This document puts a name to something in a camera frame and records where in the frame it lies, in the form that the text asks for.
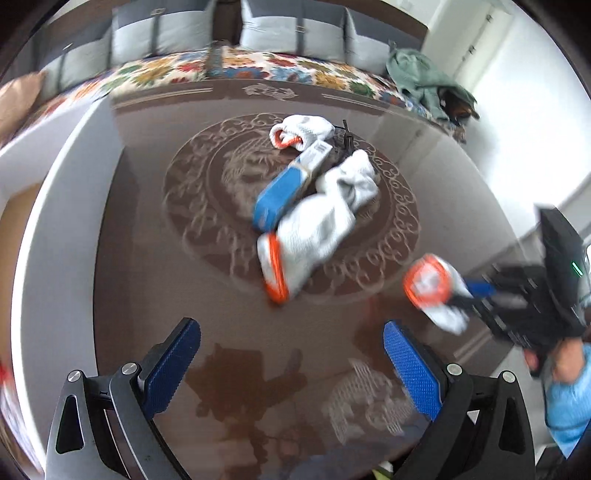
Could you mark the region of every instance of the person's hand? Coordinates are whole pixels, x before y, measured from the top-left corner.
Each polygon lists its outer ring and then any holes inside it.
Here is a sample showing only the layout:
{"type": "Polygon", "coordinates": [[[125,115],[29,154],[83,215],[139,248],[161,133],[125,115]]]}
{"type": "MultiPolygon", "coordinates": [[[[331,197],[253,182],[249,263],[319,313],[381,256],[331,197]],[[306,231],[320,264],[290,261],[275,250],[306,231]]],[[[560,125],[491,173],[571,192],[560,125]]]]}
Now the person's hand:
{"type": "MultiPolygon", "coordinates": [[[[531,350],[523,351],[525,363],[530,370],[538,368],[538,357],[531,350]]],[[[583,341],[580,338],[562,340],[550,354],[553,362],[552,378],[555,382],[573,384],[585,366],[583,341]]]]}

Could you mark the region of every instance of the gray and white cushion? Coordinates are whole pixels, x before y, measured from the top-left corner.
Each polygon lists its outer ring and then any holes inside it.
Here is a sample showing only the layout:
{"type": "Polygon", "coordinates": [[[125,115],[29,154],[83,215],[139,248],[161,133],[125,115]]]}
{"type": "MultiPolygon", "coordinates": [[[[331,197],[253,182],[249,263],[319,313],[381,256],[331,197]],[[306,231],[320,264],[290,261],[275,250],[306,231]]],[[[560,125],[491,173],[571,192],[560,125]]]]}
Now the gray and white cushion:
{"type": "Polygon", "coordinates": [[[345,8],[315,0],[241,0],[240,45],[256,51],[345,60],[345,8]]]}
{"type": "Polygon", "coordinates": [[[212,42],[216,0],[135,0],[113,11],[111,65],[212,42]]]}
{"type": "Polygon", "coordinates": [[[46,77],[40,98],[47,100],[108,69],[110,43],[108,20],[89,25],[42,53],[39,70],[46,72],[46,77]]]}
{"type": "Polygon", "coordinates": [[[386,73],[390,45],[397,48],[421,48],[421,41],[375,18],[347,9],[345,50],[349,65],[367,72],[386,73]]]}

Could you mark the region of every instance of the metal screw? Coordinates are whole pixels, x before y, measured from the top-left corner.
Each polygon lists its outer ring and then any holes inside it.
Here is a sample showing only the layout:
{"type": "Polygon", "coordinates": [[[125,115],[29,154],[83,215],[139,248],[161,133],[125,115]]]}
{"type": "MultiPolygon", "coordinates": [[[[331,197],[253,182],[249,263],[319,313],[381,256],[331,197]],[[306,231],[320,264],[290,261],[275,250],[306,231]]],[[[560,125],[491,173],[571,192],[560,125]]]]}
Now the metal screw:
{"type": "Polygon", "coordinates": [[[137,369],[138,369],[138,366],[133,362],[125,364],[123,367],[121,367],[121,371],[123,372],[124,375],[134,374],[137,369]]]}
{"type": "Polygon", "coordinates": [[[80,373],[80,370],[73,370],[72,372],[70,372],[68,374],[68,382],[75,382],[76,380],[78,380],[80,377],[82,376],[82,374],[80,373]]]}
{"type": "Polygon", "coordinates": [[[458,376],[462,374],[462,367],[460,367],[458,364],[449,364],[447,366],[447,371],[450,373],[450,375],[458,376]]]}
{"type": "Polygon", "coordinates": [[[513,372],[505,371],[503,372],[503,380],[507,383],[513,383],[515,381],[515,374],[513,372]]]}

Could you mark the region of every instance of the light blue shirt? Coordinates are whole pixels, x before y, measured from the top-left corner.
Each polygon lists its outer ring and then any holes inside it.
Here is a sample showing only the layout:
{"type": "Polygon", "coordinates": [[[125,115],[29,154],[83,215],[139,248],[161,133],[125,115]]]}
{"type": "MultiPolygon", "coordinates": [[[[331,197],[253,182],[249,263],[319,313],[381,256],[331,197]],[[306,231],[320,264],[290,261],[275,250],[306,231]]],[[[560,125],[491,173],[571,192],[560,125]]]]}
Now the light blue shirt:
{"type": "Polygon", "coordinates": [[[591,419],[591,345],[583,344],[586,365],[572,384],[552,382],[546,388],[546,422],[565,457],[574,450],[591,419]]]}

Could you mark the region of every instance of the brown glass table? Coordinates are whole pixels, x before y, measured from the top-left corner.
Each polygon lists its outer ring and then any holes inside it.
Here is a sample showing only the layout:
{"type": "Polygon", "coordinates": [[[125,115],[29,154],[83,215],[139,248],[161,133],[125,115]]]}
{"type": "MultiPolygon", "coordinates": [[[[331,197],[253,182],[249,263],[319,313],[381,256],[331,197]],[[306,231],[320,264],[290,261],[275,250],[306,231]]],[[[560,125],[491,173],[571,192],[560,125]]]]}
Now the brown glass table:
{"type": "MultiPolygon", "coordinates": [[[[508,351],[478,320],[459,337],[439,330],[401,290],[426,252],[465,274],[516,242],[469,157],[434,125],[362,96],[259,80],[152,89],[116,109],[125,151],[96,263],[99,372],[141,359],[184,316],[200,323],[201,348],[155,419],[193,478],[357,478],[412,448],[427,422],[384,352],[389,319],[471,373],[490,373],[508,351]],[[277,307],[249,216],[297,154],[267,138],[294,113],[346,119],[379,195],[302,294],[277,307]]],[[[333,141],[327,167],[342,135],[333,141]]]]}

